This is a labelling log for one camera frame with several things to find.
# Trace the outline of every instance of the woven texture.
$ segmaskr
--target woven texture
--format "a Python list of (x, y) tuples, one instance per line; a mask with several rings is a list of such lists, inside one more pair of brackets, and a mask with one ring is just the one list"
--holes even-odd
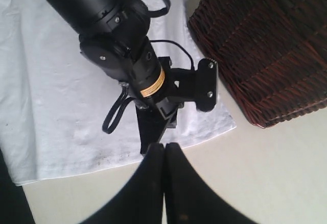
[(201, 0), (189, 26), (260, 127), (327, 106), (327, 0)]

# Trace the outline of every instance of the white floor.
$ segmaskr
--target white floor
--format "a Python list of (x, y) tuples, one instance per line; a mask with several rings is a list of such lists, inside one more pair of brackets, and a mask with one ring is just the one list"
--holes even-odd
[[(199, 0), (190, 0), (189, 14)], [(270, 129), (250, 125), (226, 89), (238, 127), (184, 150), (212, 189), (262, 224), (327, 223), (327, 109)], [(26, 186), (37, 224), (78, 223), (111, 199), (137, 165)]]

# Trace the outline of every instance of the white towel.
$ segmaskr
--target white towel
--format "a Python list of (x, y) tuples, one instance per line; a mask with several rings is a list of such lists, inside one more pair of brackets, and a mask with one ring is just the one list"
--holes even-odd
[[(151, 10), (160, 0), (143, 0)], [(171, 0), (165, 17), (154, 19), (150, 39), (174, 40), (198, 62), (186, 27), (186, 0)], [(177, 47), (156, 43), (158, 56), (189, 68)], [(119, 96), (117, 81), (79, 52), (78, 35), (45, 0), (0, 0), (0, 148), (17, 185), (75, 176), (142, 159), (135, 107), (130, 104), (111, 135), (101, 125)], [(223, 105), (200, 113), (186, 104), (162, 142), (191, 146), (236, 125)]]

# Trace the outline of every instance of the wire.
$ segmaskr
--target wire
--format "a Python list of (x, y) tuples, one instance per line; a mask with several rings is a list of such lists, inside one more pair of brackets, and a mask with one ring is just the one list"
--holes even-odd
[[(131, 101), (135, 100), (135, 98), (132, 98), (132, 97), (129, 97), (126, 99), (127, 96), (128, 96), (128, 88), (122, 87), (121, 95), (118, 97), (117, 101), (113, 104), (113, 106), (111, 107), (108, 115), (106, 116), (106, 118), (103, 122), (103, 125), (102, 125), (103, 132), (105, 132), (107, 134), (111, 134), (117, 128), (119, 122), (122, 119), (122, 116), (124, 114), (126, 107), (128, 106), (128, 104), (131, 103)], [(113, 116), (115, 115), (116, 112), (117, 112), (117, 115), (114, 118), (112, 124), (110, 125), (110, 122), (112, 121)]]
[(166, 42), (166, 43), (170, 43), (170, 44), (174, 44), (177, 47), (179, 47), (190, 59), (191, 61), (191, 70), (194, 71), (195, 67), (194, 67), (194, 60), (192, 58), (192, 56), (190, 55), (190, 53), (188, 53), (179, 43), (176, 43), (175, 41), (172, 40), (163, 40), (163, 39), (159, 39), (159, 40), (150, 40), (151, 43), (160, 43), (160, 42)]

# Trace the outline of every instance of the black object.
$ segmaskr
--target black object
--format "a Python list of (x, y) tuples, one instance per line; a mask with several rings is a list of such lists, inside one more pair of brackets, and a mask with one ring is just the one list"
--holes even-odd
[(217, 196), (194, 171), (177, 143), (152, 144), (125, 187), (83, 224), (254, 224)]
[[(82, 54), (123, 86), (122, 96), (103, 123), (105, 133), (114, 131), (126, 106), (134, 101), (144, 154), (150, 143), (160, 141), (166, 128), (176, 125), (177, 110), (184, 102), (195, 102), (204, 112), (216, 105), (215, 61), (201, 60), (196, 71), (192, 57), (179, 44), (153, 40), (175, 44), (190, 57), (190, 70), (171, 69), (170, 58), (158, 58), (147, 37), (150, 19), (166, 15), (170, 0), (162, 0), (165, 7), (157, 11), (149, 11), (141, 0), (47, 1), (79, 34)], [(154, 130), (144, 130), (148, 125)]]
[(0, 203), (0, 223), (35, 224), (24, 190), (12, 183), (1, 151)]

